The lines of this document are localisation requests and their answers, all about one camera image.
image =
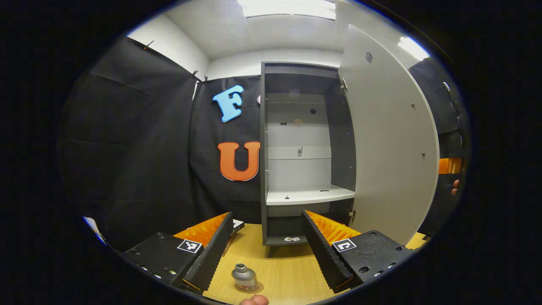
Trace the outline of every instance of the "bottle cap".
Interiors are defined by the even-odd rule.
[[[247,266],[245,264],[235,264],[235,271],[239,271],[239,272],[245,272],[247,270]]]

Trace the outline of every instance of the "fluorescent light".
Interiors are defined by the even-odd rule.
[[[419,61],[429,57],[429,54],[427,54],[427,52],[420,45],[410,38],[401,37],[401,40],[397,45]]]
[[[237,0],[245,17],[306,15],[335,20],[335,3],[327,0]]]

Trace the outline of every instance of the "table surface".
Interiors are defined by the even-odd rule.
[[[310,304],[337,295],[327,286],[308,244],[280,247],[272,258],[268,258],[269,247],[262,245],[261,227],[245,224],[237,233],[204,296],[234,305],[250,298],[252,294],[242,293],[234,287],[231,271],[238,263],[246,264],[256,272],[258,281],[264,286],[257,294],[266,296],[271,305]],[[423,236],[416,233],[406,247],[421,246]]]

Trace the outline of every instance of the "silver bottle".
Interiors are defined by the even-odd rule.
[[[245,264],[235,264],[235,269],[231,272],[237,286],[245,291],[254,291],[258,288],[256,273],[247,268]]]

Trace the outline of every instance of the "orange letter u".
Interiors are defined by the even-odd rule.
[[[220,172],[226,179],[233,181],[247,181],[258,173],[260,142],[247,142],[244,147],[248,150],[248,166],[246,170],[235,169],[235,151],[239,144],[224,142],[218,145],[220,150]]]

